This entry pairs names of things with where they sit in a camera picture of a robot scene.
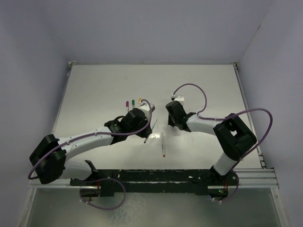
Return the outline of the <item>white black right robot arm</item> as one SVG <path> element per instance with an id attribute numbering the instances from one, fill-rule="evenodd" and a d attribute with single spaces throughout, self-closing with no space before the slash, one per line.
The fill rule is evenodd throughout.
<path id="1" fill-rule="evenodd" d="M 168 125 L 181 131 L 202 132 L 217 137 L 223 150 L 218 161 L 211 167 L 210 178 L 216 185 L 227 180 L 227 174 L 242 156 L 257 143 L 257 138 L 240 117 L 225 121 L 202 120 L 196 113 L 186 113 L 179 101 L 165 105 L 168 111 Z"/>

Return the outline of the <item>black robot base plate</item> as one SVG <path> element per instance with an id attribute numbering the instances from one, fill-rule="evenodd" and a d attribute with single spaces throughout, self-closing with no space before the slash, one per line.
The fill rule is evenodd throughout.
<path id="1" fill-rule="evenodd" d="M 94 170 L 88 179 L 71 179 L 84 197 L 112 197 L 115 193 L 193 193 L 195 195 L 228 196 L 228 186 L 237 186 L 235 172 L 219 176 L 207 169 L 177 170 Z"/>

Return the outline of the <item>silver pen red tip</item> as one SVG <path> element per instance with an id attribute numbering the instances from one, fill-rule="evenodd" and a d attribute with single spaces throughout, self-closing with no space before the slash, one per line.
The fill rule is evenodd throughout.
<path id="1" fill-rule="evenodd" d="M 165 157 L 166 153 L 165 153 L 165 141 L 164 141 L 163 133 L 161 133 L 161 147 L 162 147 L 162 156 Z"/>

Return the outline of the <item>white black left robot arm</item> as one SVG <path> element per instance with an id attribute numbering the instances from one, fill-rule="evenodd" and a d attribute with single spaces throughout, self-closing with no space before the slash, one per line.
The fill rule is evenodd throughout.
<path id="1" fill-rule="evenodd" d="M 60 178 L 73 178 L 93 185 L 99 172 L 89 160 L 77 162 L 73 158 L 92 149 L 110 146 L 136 135 L 147 138 L 154 108 L 143 105 L 134 108 L 125 116 L 119 116 L 102 127 L 77 136 L 56 138 L 53 134 L 45 136 L 30 155 L 33 166 L 28 178 L 39 179 L 48 184 Z"/>

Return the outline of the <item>silver pen blue tip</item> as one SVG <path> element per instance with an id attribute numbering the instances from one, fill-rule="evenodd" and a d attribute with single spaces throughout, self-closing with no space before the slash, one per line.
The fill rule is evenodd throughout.
<path id="1" fill-rule="evenodd" d="M 151 126 L 151 133 L 150 133 L 150 134 L 148 135 L 148 137 L 144 140 L 144 142 L 143 142 L 144 144 L 146 144 L 148 138 L 151 136 L 152 131 L 153 131 L 155 125 L 157 124 L 157 121 L 158 121 L 158 119 L 156 119 L 156 121 L 155 121 L 155 122 L 153 123 L 153 125 Z"/>

